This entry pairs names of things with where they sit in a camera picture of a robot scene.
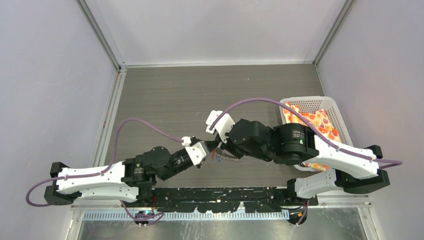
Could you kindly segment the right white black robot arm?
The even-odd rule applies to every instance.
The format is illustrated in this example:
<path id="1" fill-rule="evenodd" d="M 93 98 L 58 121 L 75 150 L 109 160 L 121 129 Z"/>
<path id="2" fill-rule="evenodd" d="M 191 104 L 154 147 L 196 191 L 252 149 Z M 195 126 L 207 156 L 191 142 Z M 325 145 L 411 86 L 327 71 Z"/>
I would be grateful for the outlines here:
<path id="1" fill-rule="evenodd" d="M 287 166 L 306 163 L 327 166 L 323 172 L 287 181 L 285 198 L 291 205 L 329 191 L 361 195 L 390 185 L 387 171 L 372 161 L 375 158 L 372 149 L 327 143 L 327 138 L 299 123 L 269 127 L 240 119 L 216 132 L 223 141 L 222 147 L 238 159 L 249 156 Z"/>

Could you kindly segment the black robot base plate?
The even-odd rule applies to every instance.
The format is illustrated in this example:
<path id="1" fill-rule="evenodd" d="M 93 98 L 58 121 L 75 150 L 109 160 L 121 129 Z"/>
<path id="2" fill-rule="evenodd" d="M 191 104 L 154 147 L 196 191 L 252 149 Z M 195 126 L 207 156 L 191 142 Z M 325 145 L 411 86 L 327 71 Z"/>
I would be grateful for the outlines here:
<path id="1" fill-rule="evenodd" d="M 276 213 L 283 208 L 305 206 L 306 199 L 278 187 L 156 187 L 141 189 L 129 208 L 155 208 L 165 213 Z"/>

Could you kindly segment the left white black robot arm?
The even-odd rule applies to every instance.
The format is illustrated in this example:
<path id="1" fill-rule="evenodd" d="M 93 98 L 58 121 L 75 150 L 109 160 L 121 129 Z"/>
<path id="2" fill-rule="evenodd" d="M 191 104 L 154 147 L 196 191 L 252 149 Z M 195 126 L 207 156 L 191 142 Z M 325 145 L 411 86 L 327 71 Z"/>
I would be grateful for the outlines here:
<path id="1" fill-rule="evenodd" d="M 148 207 L 153 202 L 152 187 L 157 179 L 168 180 L 202 162 L 220 145 L 219 140 L 194 143 L 170 153 L 157 146 L 133 158 L 109 166 L 70 168 L 54 162 L 50 169 L 53 183 L 44 192 L 49 205 L 71 205 L 76 199 L 118 200 Z"/>

